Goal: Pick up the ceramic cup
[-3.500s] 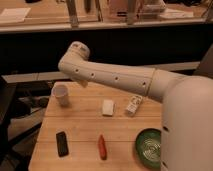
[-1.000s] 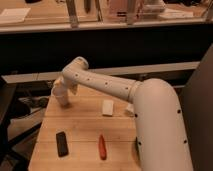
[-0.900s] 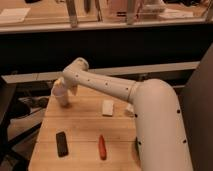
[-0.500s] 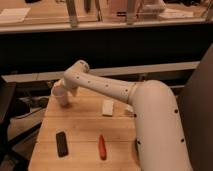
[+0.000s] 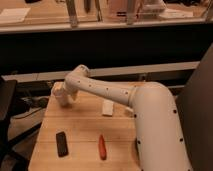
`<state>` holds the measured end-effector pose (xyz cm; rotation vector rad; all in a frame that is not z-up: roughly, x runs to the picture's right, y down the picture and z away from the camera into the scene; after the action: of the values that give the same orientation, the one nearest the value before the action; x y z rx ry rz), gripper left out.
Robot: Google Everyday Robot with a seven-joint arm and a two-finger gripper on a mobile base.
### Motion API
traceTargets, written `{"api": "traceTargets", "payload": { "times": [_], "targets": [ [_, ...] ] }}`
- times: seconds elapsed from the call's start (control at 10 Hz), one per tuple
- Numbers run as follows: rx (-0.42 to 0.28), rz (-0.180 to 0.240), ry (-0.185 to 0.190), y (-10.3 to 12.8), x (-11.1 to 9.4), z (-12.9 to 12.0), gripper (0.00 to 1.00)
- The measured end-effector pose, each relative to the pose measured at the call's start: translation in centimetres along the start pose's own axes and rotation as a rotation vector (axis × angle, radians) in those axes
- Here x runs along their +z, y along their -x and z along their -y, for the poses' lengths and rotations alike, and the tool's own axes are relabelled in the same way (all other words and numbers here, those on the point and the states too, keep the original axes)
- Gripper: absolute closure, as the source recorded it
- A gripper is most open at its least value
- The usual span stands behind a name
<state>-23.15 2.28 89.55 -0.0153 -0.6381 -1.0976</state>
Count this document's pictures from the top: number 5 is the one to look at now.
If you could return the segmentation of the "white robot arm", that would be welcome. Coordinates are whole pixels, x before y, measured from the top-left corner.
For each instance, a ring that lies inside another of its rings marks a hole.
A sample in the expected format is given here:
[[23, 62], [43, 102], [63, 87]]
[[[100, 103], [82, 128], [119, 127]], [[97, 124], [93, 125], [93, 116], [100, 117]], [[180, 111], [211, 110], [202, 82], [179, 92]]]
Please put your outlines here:
[[66, 75], [64, 88], [69, 94], [81, 90], [133, 109], [141, 171], [193, 171], [175, 99], [163, 84], [95, 80], [85, 65], [79, 65]]

